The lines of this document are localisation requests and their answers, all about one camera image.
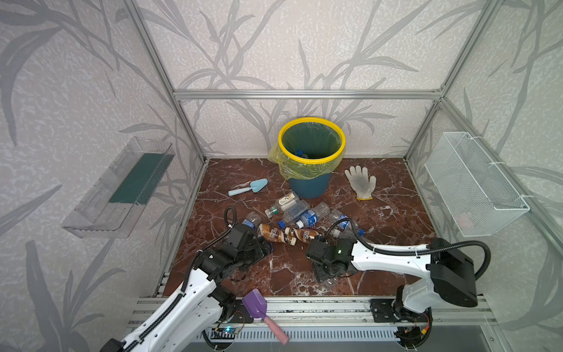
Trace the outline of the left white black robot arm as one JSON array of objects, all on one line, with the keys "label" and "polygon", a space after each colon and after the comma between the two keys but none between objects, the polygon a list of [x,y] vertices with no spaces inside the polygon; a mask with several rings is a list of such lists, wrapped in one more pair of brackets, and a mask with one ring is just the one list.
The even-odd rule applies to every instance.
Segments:
[{"label": "left white black robot arm", "polygon": [[268,257],[272,246],[247,224],[234,224],[203,249],[176,291],[141,325],[102,351],[182,351],[211,325],[229,319],[235,296],[221,286],[237,271]]}]

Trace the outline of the clear unlabelled bottle white cap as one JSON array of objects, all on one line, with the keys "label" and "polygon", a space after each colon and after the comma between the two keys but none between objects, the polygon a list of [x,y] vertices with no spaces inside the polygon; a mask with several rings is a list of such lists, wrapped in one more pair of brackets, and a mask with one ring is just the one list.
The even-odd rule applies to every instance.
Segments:
[{"label": "clear unlabelled bottle white cap", "polygon": [[324,281],[320,282],[319,285],[330,292],[337,292],[342,290],[347,285],[347,276],[338,276],[325,278]]}]

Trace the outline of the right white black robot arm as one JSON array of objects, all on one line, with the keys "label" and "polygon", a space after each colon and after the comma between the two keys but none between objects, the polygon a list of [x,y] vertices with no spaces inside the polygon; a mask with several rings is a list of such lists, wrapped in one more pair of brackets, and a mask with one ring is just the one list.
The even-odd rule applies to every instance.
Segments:
[{"label": "right white black robot arm", "polygon": [[397,289],[393,316],[403,312],[423,314],[447,302],[476,307],[476,282],[488,270],[492,254],[481,241],[450,243],[434,238],[429,244],[392,246],[372,243],[351,225],[352,238],[329,243],[325,236],[311,240],[306,251],[315,277],[324,282],[360,271],[385,271],[416,277],[416,282]]}]

